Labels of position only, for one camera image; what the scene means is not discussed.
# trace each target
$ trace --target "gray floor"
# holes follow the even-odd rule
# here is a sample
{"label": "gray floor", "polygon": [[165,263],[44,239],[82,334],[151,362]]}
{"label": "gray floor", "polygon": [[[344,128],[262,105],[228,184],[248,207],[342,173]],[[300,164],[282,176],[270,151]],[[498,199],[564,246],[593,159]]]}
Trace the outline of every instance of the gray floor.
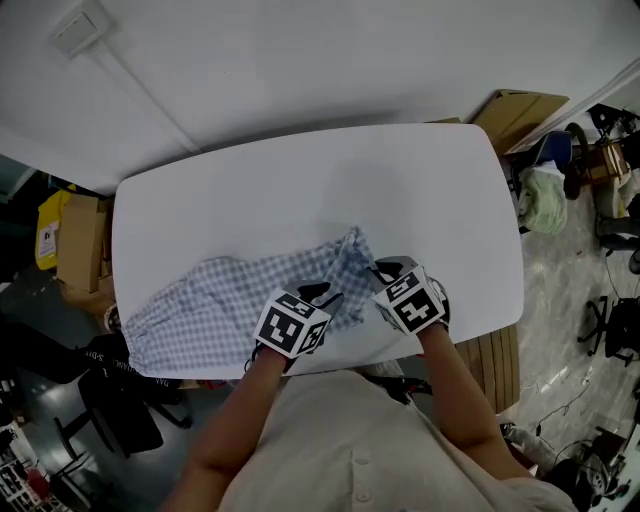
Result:
{"label": "gray floor", "polygon": [[[529,233],[522,238],[526,289],[525,310],[518,324],[522,392],[520,402],[504,414],[534,432],[543,416],[584,391],[566,414],[560,410],[543,423],[542,437],[555,451],[592,437],[597,425],[625,433],[635,408],[630,391],[640,375],[637,363],[625,368],[622,361],[606,359],[604,350],[589,357],[589,347],[576,342],[578,333],[588,331],[593,322],[586,313],[586,301],[601,294],[615,295],[593,237],[590,195],[583,193],[569,208],[569,224],[562,235]],[[621,295],[631,295],[638,282],[627,270],[627,259],[628,253],[609,258]],[[85,346],[98,334],[90,317],[63,302],[51,275],[35,269],[24,272],[0,294],[0,311],[68,347]],[[422,363],[416,358],[403,360],[401,365],[415,376],[422,373]],[[69,459],[52,417],[65,423],[83,410],[77,384],[54,385],[28,371],[21,371],[20,381],[33,415],[26,434],[41,457],[41,467],[55,472]],[[164,438],[164,446],[157,450],[124,460],[106,450],[91,425],[74,438],[74,446],[95,455],[92,469],[115,483],[124,503],[121,509],[153,510],[171,489],[189,444],[227,393],[186,393],[195,420],[188,431],[156,417]],[[420,404],[428,407],[428,400],[420,399]]]}

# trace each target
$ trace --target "blue checkered fabric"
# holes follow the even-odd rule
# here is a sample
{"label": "blue checkered fabric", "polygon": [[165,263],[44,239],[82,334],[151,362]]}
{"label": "blue checkered fabric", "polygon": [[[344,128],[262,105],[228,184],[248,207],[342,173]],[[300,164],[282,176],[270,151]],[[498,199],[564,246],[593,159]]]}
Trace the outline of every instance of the blue checkered fabric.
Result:
{"label": "blue checkered fabric", "polygon": [[203,261],[152,297],[123,326],[129,362],[142,374],[245,363],[271,292],[290,281],[321,279],[330,290],[314,302],[344,293],[327,332],[363,321],[373,290],[365,275],[373,257],[358,227],[315,249],[257,261],[230,257]]}

